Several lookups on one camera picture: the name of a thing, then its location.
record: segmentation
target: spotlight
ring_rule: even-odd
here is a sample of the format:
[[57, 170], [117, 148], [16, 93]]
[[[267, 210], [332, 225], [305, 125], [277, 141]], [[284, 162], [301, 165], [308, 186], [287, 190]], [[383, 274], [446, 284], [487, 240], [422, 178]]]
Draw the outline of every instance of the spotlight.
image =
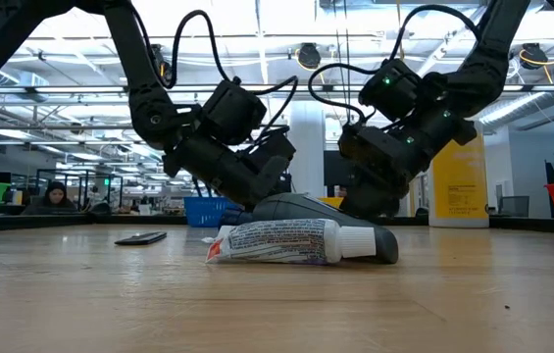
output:
[[538, 43], [525, 43], [523, 44], [523, 50], [519, 54], [521, 58], [521, 66], [527, 70], [538, 70], [542, 69], [542, 65], [533, 64], [536, 63], [546, 63], [549, 61], [547, 55], [540, 49], [540, 44]]
[[314, 43], [303, 43], [298, 50], [298, 63], [305, 69], [317, 69], [320, 65], [320, 60], [320, 53]]

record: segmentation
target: yellow sign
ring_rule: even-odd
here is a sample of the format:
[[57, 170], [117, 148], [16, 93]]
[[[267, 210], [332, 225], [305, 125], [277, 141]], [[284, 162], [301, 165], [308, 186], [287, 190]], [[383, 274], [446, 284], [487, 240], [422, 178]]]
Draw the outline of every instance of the yellow sign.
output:
[[465, 146], [451, 141], [431, 162], [435, 215], [450, 219], [487, 219], [483, 137]]

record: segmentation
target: desk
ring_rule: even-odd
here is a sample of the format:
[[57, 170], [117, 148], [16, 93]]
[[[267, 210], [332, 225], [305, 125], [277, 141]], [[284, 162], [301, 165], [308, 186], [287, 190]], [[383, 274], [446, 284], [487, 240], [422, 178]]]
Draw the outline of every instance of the desk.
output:
[[205, 265], [215, 231], [184, 226], [0, 231], [0, 352], [554, 352], [554, 234], [391, 229], [397, 265], [339, 267]]

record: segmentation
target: woman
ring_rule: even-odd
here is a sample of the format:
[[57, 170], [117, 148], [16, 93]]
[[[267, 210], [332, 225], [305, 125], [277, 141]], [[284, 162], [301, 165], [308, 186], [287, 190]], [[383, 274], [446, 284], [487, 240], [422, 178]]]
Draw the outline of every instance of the woman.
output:
[[45, 190], [42, 199], [32, 202], [22, 215], [51, 215], [59, 212], [76, 212], [76, 206], [68, 199], [68, 192], [62, 182], [53, 181]]

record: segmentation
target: blue basket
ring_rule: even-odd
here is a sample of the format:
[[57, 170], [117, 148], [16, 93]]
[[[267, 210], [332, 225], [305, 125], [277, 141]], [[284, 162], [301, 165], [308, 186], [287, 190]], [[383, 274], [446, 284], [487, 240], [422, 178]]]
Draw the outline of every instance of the blue basket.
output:
[[225, 197], [184, 197], [183, 201], [191, 227], [217, 227], [225, 210], [237, 207]]

